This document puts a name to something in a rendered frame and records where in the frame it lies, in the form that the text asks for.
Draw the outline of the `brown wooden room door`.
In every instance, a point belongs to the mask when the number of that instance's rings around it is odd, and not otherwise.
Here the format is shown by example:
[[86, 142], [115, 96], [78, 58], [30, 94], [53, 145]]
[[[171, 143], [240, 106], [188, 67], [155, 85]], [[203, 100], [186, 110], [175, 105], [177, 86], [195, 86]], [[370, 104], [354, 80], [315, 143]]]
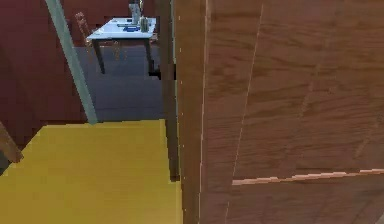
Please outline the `brown wooden room door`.
[[157, 0], [182, 224], [384, 224], [384, 0]]

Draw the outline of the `white table with dark legs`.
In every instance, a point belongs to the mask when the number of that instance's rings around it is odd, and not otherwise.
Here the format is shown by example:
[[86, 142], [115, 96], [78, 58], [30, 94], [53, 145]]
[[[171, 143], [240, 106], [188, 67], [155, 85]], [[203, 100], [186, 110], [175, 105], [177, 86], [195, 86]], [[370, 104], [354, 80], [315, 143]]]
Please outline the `white table with dark legs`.
[[131, 18], [112, 18], [102, 27], [98, 28], [96, 31], [92, 32], [86, 37], [86, 40], [92, 43], [102, 74], [105, 73], [105, 67], [100, 50], [100, 43], [108, 41], [117, 43], [123, 43], [127, 41], [142, 41], [146, 50], [148, 71], [154, 71], [154, 61], [151, 51], [151, 38], [155, 32], [157, 20], [155, 18], [147, 18], [147, 20], [149, 25], [147, 32], [142, 32], [139, 25], [133, 25]]

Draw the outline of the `grey tall bottle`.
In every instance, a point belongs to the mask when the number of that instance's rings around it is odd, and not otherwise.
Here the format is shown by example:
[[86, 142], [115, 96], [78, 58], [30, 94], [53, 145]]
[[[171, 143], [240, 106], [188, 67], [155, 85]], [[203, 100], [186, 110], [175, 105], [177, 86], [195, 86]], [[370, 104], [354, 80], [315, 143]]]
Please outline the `grey tall bottle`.
[[132, 24], [138, 25], [141, 17], [140, 5], [138, 3], [130, 3], [129, 9], [131, 11]]

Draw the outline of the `brown wooden chair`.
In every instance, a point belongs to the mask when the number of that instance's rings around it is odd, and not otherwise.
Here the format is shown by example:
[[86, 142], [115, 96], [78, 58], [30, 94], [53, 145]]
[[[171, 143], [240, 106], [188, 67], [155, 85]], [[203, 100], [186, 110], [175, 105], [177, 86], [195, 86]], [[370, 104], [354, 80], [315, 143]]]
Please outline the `brown wooden chair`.
[[87, 37], [90, 35], [90, 30], [85, 15], [83, 12], [78, 12], [75, 14], [75, 18], [78, 24], [78, 28], [83, 36], [84, 44], [89, 47], [91, 45], [91, 41], [88, 40]]

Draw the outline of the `brown wooden furniture leg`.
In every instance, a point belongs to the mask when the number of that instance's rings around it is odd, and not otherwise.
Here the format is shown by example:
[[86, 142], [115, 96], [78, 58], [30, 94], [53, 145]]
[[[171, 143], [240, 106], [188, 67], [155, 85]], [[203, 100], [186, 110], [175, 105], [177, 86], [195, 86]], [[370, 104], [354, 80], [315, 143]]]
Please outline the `brown wooden furniture leg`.
[[23, 154], [13, 141], [12, 137], [6, 130], [6, 127], [0, 122], [0, 151], [12, 163], [18, 163], [23, 159]]

